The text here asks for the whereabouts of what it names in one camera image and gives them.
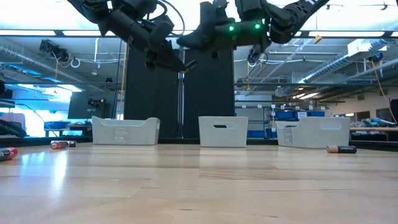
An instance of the battery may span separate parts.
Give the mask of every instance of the battery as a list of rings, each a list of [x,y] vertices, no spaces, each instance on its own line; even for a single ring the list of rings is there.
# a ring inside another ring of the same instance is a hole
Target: battery
[[[356,154],[355,146],[328,146],[326,150],[328,153]]]
[[[8,161],[18,156],[18,150],[13,147],[0,148],[0,162]]]
[[[67,141],[54,141],[50,145],[51,149],[65,149],[68,146],[69,143]]]
[[[76,141],[68,141],[68,145],[69,145],[69,147],[76,147],[77,142]]]

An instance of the copper-top battery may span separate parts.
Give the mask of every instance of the copper-top battery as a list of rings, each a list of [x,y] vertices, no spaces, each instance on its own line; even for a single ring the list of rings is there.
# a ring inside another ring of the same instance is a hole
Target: copper-top battery
[[[356,154],[355,146],[328,146],[326,147],[328,153],[349,153]]]

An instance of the black cable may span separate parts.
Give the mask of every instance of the black cable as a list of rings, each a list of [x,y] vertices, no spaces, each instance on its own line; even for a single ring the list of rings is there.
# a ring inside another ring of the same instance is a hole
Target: black cable
[[[44,55],[41,55],[38,59],[34,60],[32,63],[30,63],[29,65],[33,65],[34,63],[38,62],[41,58],[43,58]],[[15,76],[17,76],[18,74],[20,74],[21,72],[25,71],[27,68],[22,69],[21,71],[13,74],[13,76],[11,78],[8,78],[8,80],[12,80],[12,78],[14,78]]]
[[[155,17],[155,18],[152,18],[152,19],[150,19],[149,18],[149,14],[150,13],[148,13],[147,14],[147,20],[148,21],[153,21],[153,20],[155,20],[155,19],[157,19],[157,18],[160,18],[160,17],[162,17],[162,16],[165,16],[166,14],[167,14],[167,6],[164,4],[164,3],[162,3],[161,1],[157,1],[157,4],[158,5],[160,5],[162,8],[163,8],[163,12],[161,13],[161,15],[159,15],[159,16],[157,16],[157,17]]]
[[[30,106],[28,106],[28,105],[26,105],[26,104],[23,104],[23,103],[16,103],[15,105],[25,106],[26,108],[28,108],[28,109],[30,109],[31,111],[33,111],[33,113],[35,113],[35,114],[44,122],[44,125],[47,126],[47,128],[54,134],[54,136],[55,136],[55,137],[59,137],[59,136],[57,136],[57,134],[55,134],[55,132],[54,132],[53,129],[49,126],[49,124],[47,124],[47,123],[44,121],[44,119],[43,119],[35,110],[33,110]]]
[[[119,69],[120,69],[120,56],[122,53],[122,40],[120,39],[120,46],[119,46],[119,59],[118,59],[118,69],[116,70],[116,82],[114,84],[114,98],[113,98],[113,106],[112,106],[112,114],[111,116],[113,116],[114,113],[114,109],[116,107],[116,102],[118,99],[118,81],[119,81]]]
[[[178,16],[181,18],[181,22],[182,22],[182,33],[181,34],[174,34],[174,33],[172,33],[173,35],[184,35],[184,33],[185,33],[185,21],[184,21],[184,18],[182,17],[182,15],[181,15],[181,13],[180,13],[180,11],[173,5],[173,4],[171,4],[171,3],[169,3],[167,0],[159,0],[159,1],[162,1],[162,2],[164,2],[164,3],[166,3],[166,4],[168,4],[172,9],[174,9],[174,11],[178,14]]]

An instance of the overhead duct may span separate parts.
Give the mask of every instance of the overhead duct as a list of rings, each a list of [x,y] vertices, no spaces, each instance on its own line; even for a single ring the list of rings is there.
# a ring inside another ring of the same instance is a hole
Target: overhead duct
[[[0,40],[0,57],[1,60],[7,60],[10,62],[20,62],[22,61],[22,65],[25,68],[34,70],[36,72],[40,72],[45,74],[53,73],[55,74],[56,69],[55,65],[49,65],[45,62],[41,62],[40,60],[37,60],[37,55],[33,53],[31,50],[28,50],[26,48],[22,48],[21,46],[17,45],[16,43],[7,40],[5,38],[2,38]],[[76,82],[81,82],[82,85],[84,85],[84,82],[87,82],[83,77],[80,75],[67,71],[66,69],[62,67],[58,67],[57,71],[58,75],[60,77],[64,77],[69,80],[73,80]],[[96,91],[103,91],[102,88],[99,88],[97,86],[92,86],[89,85],[90,88],[96,90]]]
[[[302,75],[302,79],[299,80],[298,83],[312,83],[315,80],[336,72],[357,60],[373,57],[379,52],[385,51],[385,49],[383,49],[384,47],[395,42],[396,40],[392,39],[355,40],[348,45],[348,49],[345,52],[319,65],[317,68],[304,73]],[[282,92],[286,95],[292,90],[294,90],[293,87],[288,87],[282,90]]]

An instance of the bin handle cutout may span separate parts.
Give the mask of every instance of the bin handle cutout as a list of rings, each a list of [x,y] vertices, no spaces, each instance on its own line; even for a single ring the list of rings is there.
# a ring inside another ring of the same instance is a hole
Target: bin handle cutout
[[[236,124],[234,122],[216,121],[213,123],[214,128],[234,129]]]

